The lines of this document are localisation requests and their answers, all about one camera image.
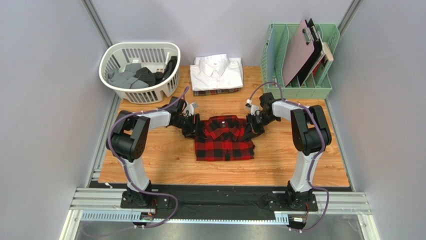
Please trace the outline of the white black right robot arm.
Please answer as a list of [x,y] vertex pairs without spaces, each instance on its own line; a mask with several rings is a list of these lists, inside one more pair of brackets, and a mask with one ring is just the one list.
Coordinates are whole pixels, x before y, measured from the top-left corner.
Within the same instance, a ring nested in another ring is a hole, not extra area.
[[297,150],[294,173],[284,193],[285,204],[297,209],[312,198],[314,175],[318,159],[332,141],[331,131],[320,105],[305,106],[288,99],[275,99],[270,92],[260,96],[260,106],[249,98],[245,106],[250,110],[244,140],[251,140],[265,132],[264,127],[281,119],[291,123],[293,145]]

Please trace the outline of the red black plaid shirt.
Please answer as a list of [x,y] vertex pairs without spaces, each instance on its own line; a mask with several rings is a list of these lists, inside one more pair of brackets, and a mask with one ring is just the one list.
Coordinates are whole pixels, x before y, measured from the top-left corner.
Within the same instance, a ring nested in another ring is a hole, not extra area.
[[251,160],[255,145],[244,138],[247,120],[236,115],[212,116],[201,120],[194,137],[194,152],[197,161]]

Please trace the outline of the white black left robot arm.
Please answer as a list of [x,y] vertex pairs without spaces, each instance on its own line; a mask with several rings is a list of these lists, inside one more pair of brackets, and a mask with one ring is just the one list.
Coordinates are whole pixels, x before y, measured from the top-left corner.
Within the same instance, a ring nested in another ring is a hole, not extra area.
[[194,138],[200,128],[197,107],[195,102],[173,97],[162,108],[119,113],[108,133],[106,148],[118,159],[127,178],[125,199],[147,202],[155,195],[142,160],[149,131],[172,126],[180,129],[184,137]]

